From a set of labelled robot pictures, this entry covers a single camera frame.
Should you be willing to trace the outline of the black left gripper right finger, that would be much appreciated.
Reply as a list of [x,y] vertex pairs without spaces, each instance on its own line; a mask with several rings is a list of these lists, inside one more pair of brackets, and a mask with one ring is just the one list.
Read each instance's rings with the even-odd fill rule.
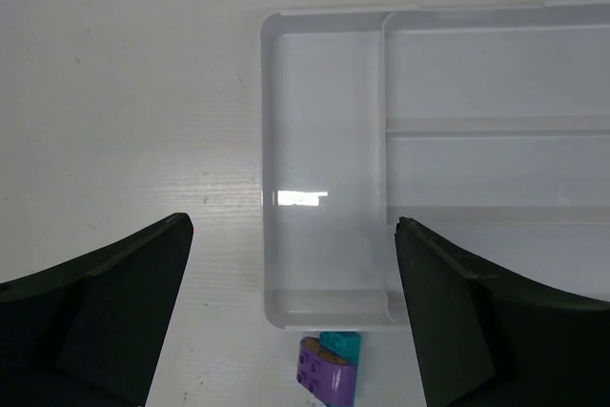
[[605,406],[609,305],[518,275],[412,218],[396,257],[430,406]]

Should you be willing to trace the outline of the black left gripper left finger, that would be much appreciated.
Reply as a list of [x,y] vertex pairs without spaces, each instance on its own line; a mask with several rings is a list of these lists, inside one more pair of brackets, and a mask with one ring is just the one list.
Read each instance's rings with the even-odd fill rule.
[[2,405],[145,405],[192,241],[171,214],[2,283]]

